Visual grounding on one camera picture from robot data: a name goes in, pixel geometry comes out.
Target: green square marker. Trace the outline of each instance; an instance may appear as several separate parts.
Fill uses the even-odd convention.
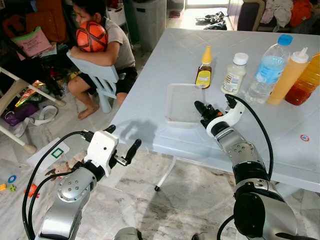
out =
[[[51,153],[51,155],[52,155],[55,159],[57,159],[57,158],[59,158],[60,155],[63,154],[63,153],[64,153],[64,151],[63,151],[61,148],[58,147],[56,150],[54,150],[53,153]]]

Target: white table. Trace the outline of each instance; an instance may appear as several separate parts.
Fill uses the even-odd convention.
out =
[[[205,101],[224,110],[226,99],[220,90],[226,66],[235,53],[249,55],[247,75],[239,96],[254,80],[253,76],[264,52],[277,42],[280,33],[167,29],[136,83],[120,107],[112,124],[120,141],[132,143],[136,138],[148,149],[188,159],[222,171],[232,172],[232,163],[199,124],[195,128],[174,128],[165,120],[167,87],[171,83],[193,84],[206,45],[211,45],[213,76],[205,90]],[[292,34],[291,52],[307,46],[313,56],[320,51],[320,37]],[[320,192],[320,93],[319,88],[301,106],[283,101],[278,106],[254,107],[263,122],[274,151],[272,179],[298,188]],[[268,168],[269,152],[263,134],[245,111],[237,130],[255,144]],[[307,135],[309,141],[303,141]]]

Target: orange soccer ball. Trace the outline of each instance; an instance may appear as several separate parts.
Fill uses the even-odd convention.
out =
[[[86,21],[76,30],[76,41],[84,52],[104,52],[108,45],[108,33],[95,21]]]

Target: black shorts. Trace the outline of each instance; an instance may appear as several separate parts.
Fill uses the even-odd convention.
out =
[[[128,94],[137,79],[137,76],[138,76],[137,69],[135,67],[126,67],[126,68],[117,70],[116,73],[119,76],[119,80],[115,84],[115,87],[116,87],[115,94],[118,94],[118,93]],[[90,89],[88,89],[87,92],[91,95],[94,94],[96,92],[97,86],[91,80],[89,75],[82,72],[78,74],[78,76],[82,78],[90,86]]]

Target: bottle label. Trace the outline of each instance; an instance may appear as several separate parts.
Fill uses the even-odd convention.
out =
[[[275,84],[278,81],[283,70],[283,68],[269,67],[264,63],[260,63],[255,77],[259,83]]]
[[[210,85],[211,72],[202,70],[198,73],[195,84],[202,85],[202,88],[207,88]]]
[[[238,89],[239,79],[240,78],[238,76],[229,72],[225,77],[223,89],[227,92],[234,93]]]

